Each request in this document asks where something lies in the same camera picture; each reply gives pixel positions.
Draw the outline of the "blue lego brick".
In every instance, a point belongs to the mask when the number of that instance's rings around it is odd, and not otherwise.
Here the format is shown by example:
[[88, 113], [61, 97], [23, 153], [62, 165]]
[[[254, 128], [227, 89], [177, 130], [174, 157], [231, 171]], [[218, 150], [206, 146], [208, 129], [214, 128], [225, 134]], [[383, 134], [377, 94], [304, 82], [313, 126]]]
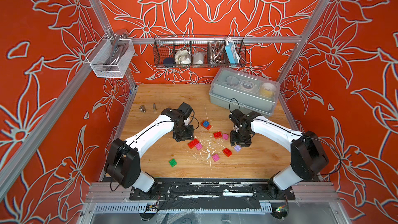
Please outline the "blue lego brick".
[[203, 121], [202, 123], [201, 123], [201, 125], [204, 127], [204, 128], [207, 128], [208, 126], [209, 126], [209, 122], [208, 121]]

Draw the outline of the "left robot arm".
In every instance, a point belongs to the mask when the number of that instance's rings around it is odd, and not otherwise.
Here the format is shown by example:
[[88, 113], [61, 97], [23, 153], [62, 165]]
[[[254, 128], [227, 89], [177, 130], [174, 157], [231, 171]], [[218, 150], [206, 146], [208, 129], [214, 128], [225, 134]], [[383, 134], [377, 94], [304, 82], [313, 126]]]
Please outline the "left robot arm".
[[141, 158], [160, 138], [173, 134], [176, 142], [194, 140], [191, 120], [193, 108], [182, 103], [179, 108], [166, 108], [150, 125], [126, 140], [115, 139], [109, 149], [104, 172], [125, 189], [134, 187], [144, 193], [153, 192], [157, 181], [141, 169]]

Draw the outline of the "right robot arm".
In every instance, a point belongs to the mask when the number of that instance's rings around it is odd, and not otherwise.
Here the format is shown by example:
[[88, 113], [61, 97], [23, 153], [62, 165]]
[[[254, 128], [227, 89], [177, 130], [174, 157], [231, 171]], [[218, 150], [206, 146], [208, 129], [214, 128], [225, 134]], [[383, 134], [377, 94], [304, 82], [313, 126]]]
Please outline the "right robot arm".
[[290, 165], [267, 182], [267, 193], [272, 198], [279, 197], [301, 181], [314, 179], [329, 163], [321, 140], [314, 132], [294, 131], [270, 121], [257, 112], [243, 114], [238, 109], [230, 112], [229, 119], [235, 127], [230, 133], [232, 146], [249, 147], [252, 138], [260, 134], [290, 152]]

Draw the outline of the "lilac lego brick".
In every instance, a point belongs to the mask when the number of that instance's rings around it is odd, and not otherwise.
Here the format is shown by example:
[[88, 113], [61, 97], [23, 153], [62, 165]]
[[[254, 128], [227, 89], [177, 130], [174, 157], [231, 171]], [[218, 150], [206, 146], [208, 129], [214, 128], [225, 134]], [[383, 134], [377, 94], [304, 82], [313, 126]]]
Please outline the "lilac lego brick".
[[237, 152], [239, 152], [239, 151], [241, 150], [241, 147], [240, 147], [239, 145], [235, 145], [235, 146], [234, 146], [234, 149], [235, 149]]

